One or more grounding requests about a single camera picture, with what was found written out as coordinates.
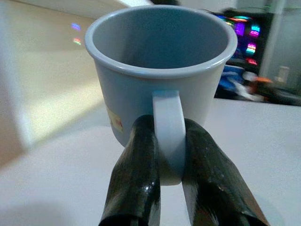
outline orange object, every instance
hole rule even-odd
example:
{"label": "orange object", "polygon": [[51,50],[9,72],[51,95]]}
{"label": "orange object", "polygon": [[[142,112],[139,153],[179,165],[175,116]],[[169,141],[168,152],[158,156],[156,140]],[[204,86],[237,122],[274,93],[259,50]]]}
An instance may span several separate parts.
{"label": "orange object", "polygon": [[257,82],[268,82],[268,83],[272,83],[273,81],[271,79],[265,78],[265,77],[257,77],[256,78]]}

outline sticker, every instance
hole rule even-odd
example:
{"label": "sticker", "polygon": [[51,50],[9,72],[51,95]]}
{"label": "sticker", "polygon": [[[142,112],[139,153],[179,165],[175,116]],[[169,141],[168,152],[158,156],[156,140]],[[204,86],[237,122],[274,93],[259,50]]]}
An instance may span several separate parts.
{"label": "sticker", "polygon": [[107,107],[107,111],[110,118],[111,126],[117,129],[120,133],[123,133],[121,118],[118,115],[116,115],[114,112],[112,112],[108,107]]}

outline light blue mug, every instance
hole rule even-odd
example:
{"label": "light blue mug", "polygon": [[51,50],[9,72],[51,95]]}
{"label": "light blue mug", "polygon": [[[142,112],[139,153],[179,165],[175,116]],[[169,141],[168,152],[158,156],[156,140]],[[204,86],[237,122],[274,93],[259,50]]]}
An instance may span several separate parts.
{"label": "light blue mug", "polygon": [[154,115],[160,182],[180,183],[184,118],[204,124],[224,65],[236,50],[235,32],[207,12],[157,5],[99,18],[85,42],[116,139],[125,146],[134,121]]}

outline white table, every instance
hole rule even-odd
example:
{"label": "white table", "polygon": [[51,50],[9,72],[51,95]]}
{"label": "white table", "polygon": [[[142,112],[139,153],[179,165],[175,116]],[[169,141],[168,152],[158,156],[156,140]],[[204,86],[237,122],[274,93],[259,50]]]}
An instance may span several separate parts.
{"label": "white table", "polygon": [[[301,225],[301,107],[215,99],[205,128],[271,225]],[[95,125],[0,169],[0,225],[98,225],[122,150],[110,127]],[[161,198],[162,226],[190,225],[181,185],[161,187]]]}

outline wall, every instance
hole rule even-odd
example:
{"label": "wall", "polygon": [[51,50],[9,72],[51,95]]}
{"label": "wall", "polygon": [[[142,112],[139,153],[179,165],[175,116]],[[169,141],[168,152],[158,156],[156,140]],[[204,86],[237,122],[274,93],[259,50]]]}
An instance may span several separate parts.
{"label": "wall", "polygon": [[236,8],[237,0],[180,0],[181,5],[219,12],[224,8]]}

